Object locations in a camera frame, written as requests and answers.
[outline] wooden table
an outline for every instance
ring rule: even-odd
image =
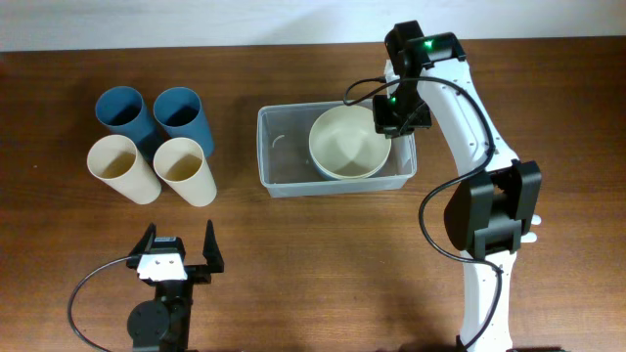
[[[464,41],[480,97],[522,160],[543,172],[535,228],[511,293],[516,346],[617,351],[626,345],[626,38]],[[96,266],[123,256],[151,222],[201,263],[213,219],[226,273],[198,286],[190,347],[200,351],[375,351],[452,344],[462,267],[425,242],[417,207],[456,176],[437,126],[416,134],[419,172],[393,192],[270,198],[259,182],[263,106],[336,101],[379,75],[380,43],[4,54],[0,77],[0,349],[86,351],[67,298]],[[93,178],[90,146],[108,131],[94,105],[130,85],[149,107],[164,89],[201,96],[217,200],[194,208],[163,187],[136,205]],[[362,87],[355,96],[371,87]],[[442,226],[447,195],[426,220]],[[129,350],[126,319],[153,290],[123,266],[79,293],[77,324]]]

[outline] wood grain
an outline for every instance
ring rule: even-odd
[[[544,183],[539,241],[519,252],[516,346],[616,351],[626,345],[626,38],[465,41],[474,82],[500,133]],[[150,222],[201,262],[213,219],[226,273],[198,287],[191,346],[201,351],[376,351],[452,344],[463,316],[462,268],[419,233],[417,207],[455,176],[438,127],[417,133],[418,174],[393,192],[272,199],[258,179],[263,106],[339,100],[379,75],[381,44],[6,54],[0,76],[0,349],[86,351],[67,298],[96,266],[125,255]],[[151,107],[164,89],[201,96],[215,144],[212,205],[163,187],[139,206],[93,178],[94,116],[115,85]],[[364,93],[362,87],[355,95]],[[426,220],[447,244],[436,198]],[[129,350],[131,309],[153,291],[129,270],[78,296],[78,325]]]

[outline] white wall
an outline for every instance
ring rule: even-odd
[[[0,0],[0,51],[626,34],[626,0]]]

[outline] white bowl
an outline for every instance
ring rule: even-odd
[[[309,152],[327,178],[367,178],[389,157],[391,140],[376,133],[372,111],[341,106],[324,112],[311,127]]]

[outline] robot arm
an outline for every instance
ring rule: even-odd
[[[509,334],[509,291],[516,251],[529,233],[541,184],[534,161],[520,163],[491,122],[473,87],[470,66],[456,36],[425,37],[417,22],[395,26],[385,37],[390,62],[385,68],[387,96],[374,96],[377,132],[388,138],[430,126],[428,109],[437,118],[452,151],[459,175],[465,175],[487,157],[487,127],[495,144],[485,169],[463,181],[444,213],[446,231],[461,256],[486,260],[502,271],[502,291],[493,318],[470,352],[502,352],[513,347]],[[486,119],[457,90],[417,77],[445,79],[460,86],[476,102]],[[494,302],[496,273],[488,266],[464,263],[465,316],[458,345],[466,346],[483,327]]]

